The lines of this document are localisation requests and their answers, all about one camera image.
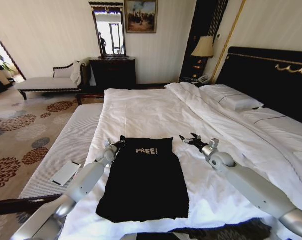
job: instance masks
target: floral rug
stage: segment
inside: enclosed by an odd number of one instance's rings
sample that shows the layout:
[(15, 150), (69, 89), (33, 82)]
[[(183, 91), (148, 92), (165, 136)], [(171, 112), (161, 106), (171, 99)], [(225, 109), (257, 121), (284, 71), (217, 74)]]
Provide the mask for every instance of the floral rug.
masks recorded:
[[(0, 201), (16, 199), (78, 107), (75, 93), (0, 93)], [(83, 99), (83, 104), (103, 103)], [(0, 239), (8, 240), (27, 215), (0, 216)]]

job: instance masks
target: lamp shade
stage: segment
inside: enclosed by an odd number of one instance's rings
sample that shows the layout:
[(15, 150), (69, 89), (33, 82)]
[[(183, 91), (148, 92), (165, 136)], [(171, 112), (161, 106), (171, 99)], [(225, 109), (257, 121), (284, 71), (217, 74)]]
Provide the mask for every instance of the lamp shade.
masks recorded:
[(213, 56), (213, 36), (202, 36), (195, 50), (191, 54), (196, 57)]

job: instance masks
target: mirror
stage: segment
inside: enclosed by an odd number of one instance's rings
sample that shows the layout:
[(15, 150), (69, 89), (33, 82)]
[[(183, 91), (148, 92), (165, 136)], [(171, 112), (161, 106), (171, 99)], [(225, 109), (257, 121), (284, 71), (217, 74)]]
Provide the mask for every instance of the mirror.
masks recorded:
[(102, 57), (126, 56), (123, 3), (90, 2)]

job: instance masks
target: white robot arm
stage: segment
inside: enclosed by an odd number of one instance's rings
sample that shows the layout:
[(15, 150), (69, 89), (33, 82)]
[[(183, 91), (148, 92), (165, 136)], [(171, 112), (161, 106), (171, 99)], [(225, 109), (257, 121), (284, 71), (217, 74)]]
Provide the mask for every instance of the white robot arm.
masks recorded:
[(191, 133), (194, 138), (180, 136), (184, 143), (194, 145), (204, 154), (206, 161), (226, 179), (255, 207), (278, 219), (287, 229), (302, 237), (302, 211), (287, 195), (250, 168), (241, 166), (226, 152), (218, 151), (218, 139), (209, 144), (201, 137)]
[(116, 154), (123, 147), (122, 139), (104, 150), (103, 157), (86, 165), (74, 178), (66, 192), (58, 199), (40, 207), (12, 236), (11, 240), (55, 240), (63, 228), (64, 218), (76, 204), (92, 191), (105, 172), (116, 159)]

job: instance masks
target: table lamp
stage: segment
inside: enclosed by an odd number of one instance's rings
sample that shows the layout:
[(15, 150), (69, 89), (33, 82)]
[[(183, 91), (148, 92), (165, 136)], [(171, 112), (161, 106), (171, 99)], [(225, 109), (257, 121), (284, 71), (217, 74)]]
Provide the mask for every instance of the table lamp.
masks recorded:
[(197, 65), (193, 65), (193, 78), (203, 75), (208, 58), (213, 57), (213, 36), (202, 36), (191, 56), (200, 57)]

